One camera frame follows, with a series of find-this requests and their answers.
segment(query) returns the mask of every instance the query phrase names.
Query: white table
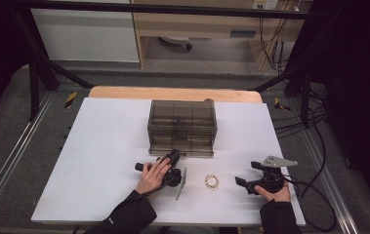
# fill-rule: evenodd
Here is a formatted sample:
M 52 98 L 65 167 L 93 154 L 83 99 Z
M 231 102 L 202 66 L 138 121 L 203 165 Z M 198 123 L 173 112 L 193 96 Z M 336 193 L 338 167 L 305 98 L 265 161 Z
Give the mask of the white table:
M 46 224 L 88 224 L 103 220 L 136 187 L 141 173 L 136 163 L 154 162 L 148 154 L 147 121 L 150 99 L 87 97 L 62 154 L 38 202 L 32 221 Z M 215 102 L 218 133 L 213 158 L 184 158 L 184 191 L 165 187 L 151 195 L 157 212 L 153 225 L 253 226 L 261 223 L 266 202 L 236 185 L 236 176 L 260 179 L 251 161 L 282 157 L 265 104 Z M 215 174 L 220 185 L 204 184 Z M 299 225 L 305 225 L 297 198 L 292 203 Z

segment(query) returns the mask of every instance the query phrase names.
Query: transparent plastic box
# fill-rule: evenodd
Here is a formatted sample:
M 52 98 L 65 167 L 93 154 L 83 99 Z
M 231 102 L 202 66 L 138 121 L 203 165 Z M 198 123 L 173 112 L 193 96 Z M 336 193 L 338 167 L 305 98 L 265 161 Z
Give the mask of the transparent plastic box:
M 149 154 L 166 155 L 175 148 L 183 156 L 212 157 L 218 131 L 215 103 L 153 100 L 147 128 Z

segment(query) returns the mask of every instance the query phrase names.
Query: black jacket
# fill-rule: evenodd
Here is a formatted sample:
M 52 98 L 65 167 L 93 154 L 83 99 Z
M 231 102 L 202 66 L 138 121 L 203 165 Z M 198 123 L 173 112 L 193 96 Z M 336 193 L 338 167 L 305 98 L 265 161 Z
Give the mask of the black jacket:
M 139 195 L 133 190 L 126 200 Z M 146 198 L 142 198 L 116 207 L 108 218 L 84 234 L 139 234 L 156 218 L 156 212 L 151 204 Z
M 134 190 L 129 198 L 139 196 Z M 139 234 L 157 218 L 146 198 L 116 207 L 108 218 L 88 229 L 84 234 Z M 301 233 L 294 210 L 289 202 L 266 203 L 261 208 L 261 219 L 266 234 Z
M 261 221 L 265 234 L 301 233 L 290 202 L 269 201 L 261 208 Z

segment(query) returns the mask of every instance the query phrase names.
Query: ring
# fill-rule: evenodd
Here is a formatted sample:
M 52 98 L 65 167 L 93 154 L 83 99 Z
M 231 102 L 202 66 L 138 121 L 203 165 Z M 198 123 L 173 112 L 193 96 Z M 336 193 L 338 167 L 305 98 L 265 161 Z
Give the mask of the ring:
M 215 184 L 210 184 L 209 183 L 209 179 L 210 178 L 214 178 L 215 179 Z M 205 178 L 205 184 L 206 186 L 209 188 L 209 189 L 216 189 L 218 188 L 219 186 L 219 179 L 217 176 L 213 175 L 213 174 L 210 174 L 210 175 L 207 175 L 206 178 Z

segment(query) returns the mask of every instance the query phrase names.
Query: hand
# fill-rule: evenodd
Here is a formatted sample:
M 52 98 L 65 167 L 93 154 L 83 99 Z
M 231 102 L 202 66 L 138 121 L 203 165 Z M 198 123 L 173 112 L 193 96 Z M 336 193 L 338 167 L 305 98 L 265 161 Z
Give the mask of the hand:
M 151 163 L 144 164 L 142 177 L 136 186 L 136 191 L 138 193 L 143 194 L 149 192 L 161 185 L 164 175 L 166 175 L 172 167 L 172 165 L 169 164 L 170 158 L 165 158 L 163 162 L 161 162 L 162 159 L 163 158 L 158 159 L 154 165 L 151 165 Z
M 275 202 L 291 202 L 291 193 L 289 192 L 288 182 L 284 181 L 281 190 L 276 193 L 270 193 L 260 185 L 255 186 L 255 190 L 267 199 L 267 201 L 275 200 Z

